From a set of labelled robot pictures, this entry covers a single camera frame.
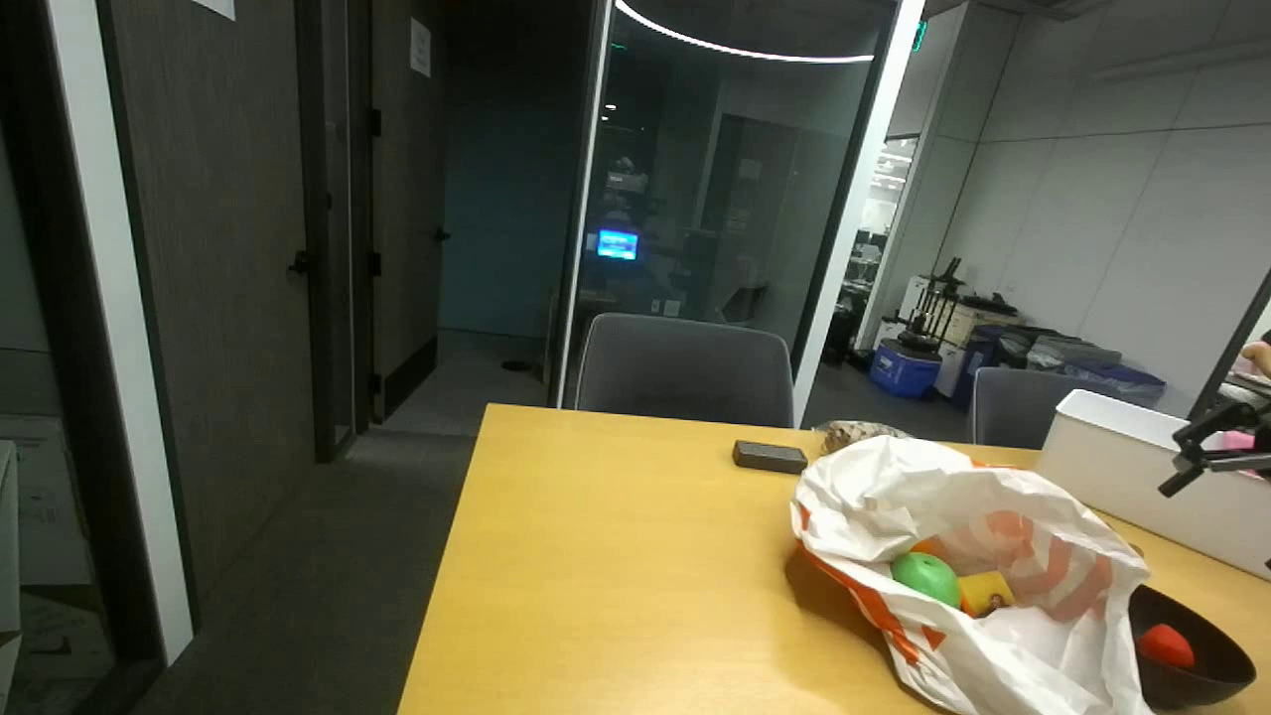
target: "glass partition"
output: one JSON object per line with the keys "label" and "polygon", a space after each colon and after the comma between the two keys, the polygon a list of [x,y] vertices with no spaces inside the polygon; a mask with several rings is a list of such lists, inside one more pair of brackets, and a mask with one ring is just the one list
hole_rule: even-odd
{"label": "glass partition", "polygon": [[807,344],[894,20],[877,0],[611,3],[565,356],[606,311]]}

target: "black chair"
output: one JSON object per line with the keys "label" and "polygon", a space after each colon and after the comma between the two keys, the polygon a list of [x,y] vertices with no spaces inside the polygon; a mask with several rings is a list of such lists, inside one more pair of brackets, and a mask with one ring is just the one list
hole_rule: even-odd
{"label": "black chair", "polygon": [[790,348],[763,330],[648,314],[591,319],[578,408],[796,424]]}
{"label": "black chair", "polygon": [[1073,388],[1110,395],[1103,381],[1085,381],[1048,369],[976,369],[971,395],[971,437],[980,445],[1043,449],[1057,404]]}

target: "green fruit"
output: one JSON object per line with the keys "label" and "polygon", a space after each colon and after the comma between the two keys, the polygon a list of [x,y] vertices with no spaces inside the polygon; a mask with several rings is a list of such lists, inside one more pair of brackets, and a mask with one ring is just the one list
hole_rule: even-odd
{"label": "green fruit", "polygon": [[930,553],[908,553],[890,565],[890,575],[902,581],[914,592],[927,592],[951,608],[962,602],[958,573]]}

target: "phone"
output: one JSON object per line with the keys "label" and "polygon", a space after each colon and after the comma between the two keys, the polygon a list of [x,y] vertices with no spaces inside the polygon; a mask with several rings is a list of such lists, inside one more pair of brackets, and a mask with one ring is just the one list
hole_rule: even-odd
{"label": "phone", "polygon": [[804,471],[807,458],[790,445],[766,445],[766,441],[734,441],[731,462],[742,470],[766,470],[766,471]]}

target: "red fruit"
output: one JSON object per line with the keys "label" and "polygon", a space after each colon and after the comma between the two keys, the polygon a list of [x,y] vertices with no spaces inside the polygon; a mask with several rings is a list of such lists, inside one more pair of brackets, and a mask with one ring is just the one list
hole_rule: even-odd
{"label": "red fruit", "polygon": [[1142,655],[1159,662],[1159,667],[1178,667],[1178,670],[1191,670],[1197,667],[1191,640],[1184,633],[1178,633],[1174,624],[1148,626],[1142,636]]}

